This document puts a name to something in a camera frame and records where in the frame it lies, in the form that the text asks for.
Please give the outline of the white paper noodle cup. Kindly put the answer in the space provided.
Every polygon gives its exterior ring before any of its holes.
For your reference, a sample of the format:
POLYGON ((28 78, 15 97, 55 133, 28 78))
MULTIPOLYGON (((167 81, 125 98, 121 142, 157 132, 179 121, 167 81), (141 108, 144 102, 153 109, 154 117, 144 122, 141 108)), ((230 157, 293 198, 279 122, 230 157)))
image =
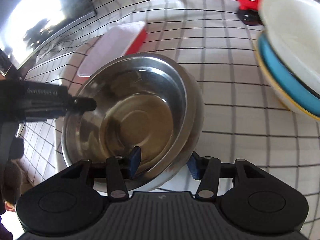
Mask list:
POLYGON ((259 16, 281 61, 319 93, 319 3, 314 0, 260 0, 259 16))

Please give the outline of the red white plastic tray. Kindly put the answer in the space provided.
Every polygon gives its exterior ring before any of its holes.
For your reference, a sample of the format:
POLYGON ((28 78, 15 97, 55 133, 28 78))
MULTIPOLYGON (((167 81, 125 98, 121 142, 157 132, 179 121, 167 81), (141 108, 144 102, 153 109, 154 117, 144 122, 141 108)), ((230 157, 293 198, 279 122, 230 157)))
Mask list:
POLYGON ((80 64, 77 76, 90 77, 104 65, 125 55, 137 53, 146 39, 146 22, 120 24, 108 30, 80 64))

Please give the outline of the black computer monitor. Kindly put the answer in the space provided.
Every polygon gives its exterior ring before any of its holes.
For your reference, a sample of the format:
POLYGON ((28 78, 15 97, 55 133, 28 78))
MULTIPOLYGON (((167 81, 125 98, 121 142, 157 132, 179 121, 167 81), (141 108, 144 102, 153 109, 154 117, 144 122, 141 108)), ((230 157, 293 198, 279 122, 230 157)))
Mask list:
POLYGON ((19 68, 61 33, 95 15, 91 0, 1 0, 1 51, 19 68))

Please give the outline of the stainless steel bowl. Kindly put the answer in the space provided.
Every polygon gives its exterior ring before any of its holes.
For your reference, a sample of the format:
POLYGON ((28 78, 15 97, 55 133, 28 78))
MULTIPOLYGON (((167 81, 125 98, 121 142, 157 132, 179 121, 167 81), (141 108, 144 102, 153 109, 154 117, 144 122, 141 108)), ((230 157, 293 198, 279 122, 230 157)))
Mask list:
POLYGON ((140 166, 128 190, 140 188, 177 139, 184 118, 184 81, 191 75, 174 60, 154 53, 120 57, 97 70, 76 96, 93 98, 95 110, 67 114, 61 145, 67 166, 89 159, 103 163, 140 147, 140 166))

